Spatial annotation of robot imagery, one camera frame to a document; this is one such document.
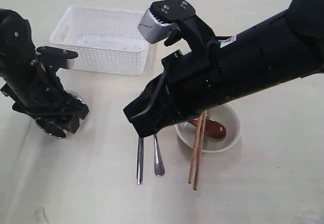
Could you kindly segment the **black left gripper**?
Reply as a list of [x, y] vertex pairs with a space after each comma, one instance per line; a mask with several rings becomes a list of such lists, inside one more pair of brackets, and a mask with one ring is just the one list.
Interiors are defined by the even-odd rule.
[[[48, 104], [51, 96], [65, 91], [56, 75], [60, 57], [78, 57], [78, 54], [49, 46], [1, 52], [1, 77], [6, 82], [1, 92], [14, 100], [13, 110], [32, 117], [35, 110]], [[87, 104], [68, 105], [62, 115], [63, 127], [76, 133], [88, 113]]]

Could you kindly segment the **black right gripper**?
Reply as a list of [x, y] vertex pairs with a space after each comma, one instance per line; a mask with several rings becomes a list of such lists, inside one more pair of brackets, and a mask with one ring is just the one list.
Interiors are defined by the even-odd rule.
[[211, 68], [211, 55], [220, 44], [213, 30], [185, 0], [157, 1], [149, 9], [158, 19], [179, 27], [161, 40], [164, 45], [169, 47], [183, 39], [191, 51], [185, 55], [176, 51], [163, 58], [163, 73], [151, 80], [140, 96], [123, 109], [141, 138], [198, 115], [189, 103], [181, 102], [184, 99], [181, 88], [186, 81]]

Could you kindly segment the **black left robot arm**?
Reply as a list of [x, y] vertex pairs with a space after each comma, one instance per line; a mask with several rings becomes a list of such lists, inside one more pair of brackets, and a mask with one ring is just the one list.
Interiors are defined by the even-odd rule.
[[89, 108], [67, 91], [59, 69], [141, 75], [151, 41], [139, 30], [144, 12], [69, 7], [50, 36], [50, 46], [36, 47], [27, 19], [1, 9], [1, 92], [13, 110], [31, 117], [55, 138], [75, 133]]

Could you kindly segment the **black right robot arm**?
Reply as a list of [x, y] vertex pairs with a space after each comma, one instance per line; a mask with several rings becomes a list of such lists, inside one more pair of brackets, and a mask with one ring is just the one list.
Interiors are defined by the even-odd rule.
[[163, 73], [147, 109], [159, 127], [275, 85], [323, 72], [323, 0], [292, 0], [265, 21], [219, 42], [185, 0], [152, 3], [155, 18], [175, 26], [191, 51], [162, 59]]

